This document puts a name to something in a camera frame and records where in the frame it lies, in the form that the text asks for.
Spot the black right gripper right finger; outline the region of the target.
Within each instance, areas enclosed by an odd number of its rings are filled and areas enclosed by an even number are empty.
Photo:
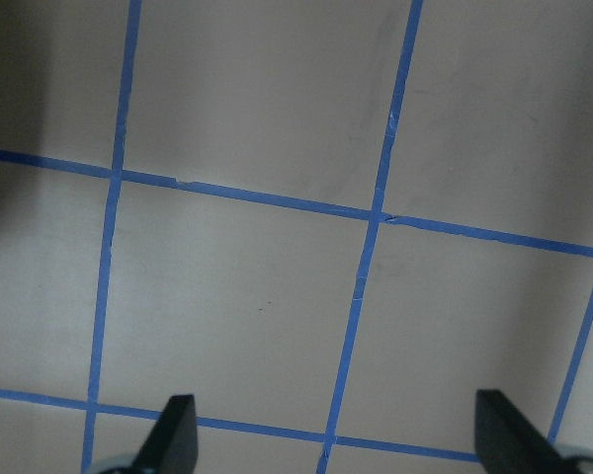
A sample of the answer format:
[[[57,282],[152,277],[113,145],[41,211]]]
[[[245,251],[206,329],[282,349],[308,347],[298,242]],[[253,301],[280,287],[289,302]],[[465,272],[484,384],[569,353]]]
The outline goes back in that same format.
[[[575,473],[572,461],[496,389],[475,394],[475,455],[490,474]]]

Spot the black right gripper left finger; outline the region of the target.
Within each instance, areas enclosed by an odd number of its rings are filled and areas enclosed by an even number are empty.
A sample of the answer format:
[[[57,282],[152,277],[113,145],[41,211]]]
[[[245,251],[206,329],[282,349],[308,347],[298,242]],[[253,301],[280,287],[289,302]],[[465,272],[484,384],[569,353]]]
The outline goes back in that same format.
[[[195,397],[174,395],[133,459],[130,472],[192,474],[198,458]]]

